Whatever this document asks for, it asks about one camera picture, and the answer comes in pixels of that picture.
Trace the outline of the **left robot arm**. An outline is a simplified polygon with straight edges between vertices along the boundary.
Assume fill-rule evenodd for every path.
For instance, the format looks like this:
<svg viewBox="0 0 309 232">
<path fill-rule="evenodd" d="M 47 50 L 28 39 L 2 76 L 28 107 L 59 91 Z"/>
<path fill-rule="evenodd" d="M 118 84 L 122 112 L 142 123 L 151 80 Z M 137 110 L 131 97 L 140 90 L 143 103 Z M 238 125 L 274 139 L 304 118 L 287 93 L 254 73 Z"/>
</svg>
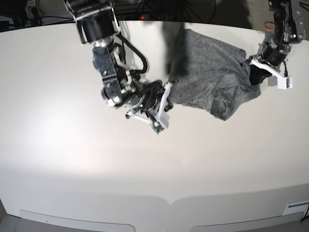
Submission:
<svg viewBox="0 0 309 232">
<path fill-rule="evenodd" d="M 251 72 L 250 83 L 261 84 L 266 78 L 275 77 L 278 89 L 293 87 L 293 78 L 288 73 L 288 55 L 292 45 L 305 40 L 306 32 L 299 3 L 295 0 L 270 0 L 273 12 L 274 33 L 268 33 L 259 45 L 256 55 L 247 60 Z"/>
</svg>

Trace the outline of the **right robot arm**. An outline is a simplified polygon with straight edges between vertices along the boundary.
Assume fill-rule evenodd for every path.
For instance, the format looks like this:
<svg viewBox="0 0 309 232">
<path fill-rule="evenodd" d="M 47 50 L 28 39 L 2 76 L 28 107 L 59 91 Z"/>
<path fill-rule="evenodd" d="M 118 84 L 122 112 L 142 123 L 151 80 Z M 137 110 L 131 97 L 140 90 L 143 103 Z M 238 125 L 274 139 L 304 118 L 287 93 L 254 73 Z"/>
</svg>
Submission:
<svg viewBox="0 0 309 232">
<path fill-rule="evenodd" d="M 149 82 L 141 75 L 146 57 L 125 38 L 110 0 L 66 0 L 82 44 L 93 45 L 93 65 L 103 83 L 101 95 L 111 108 L 129 107 L 126 118 L 146 123 L 156 134 L 168 129 L 172 83 Z"/>
</svg>

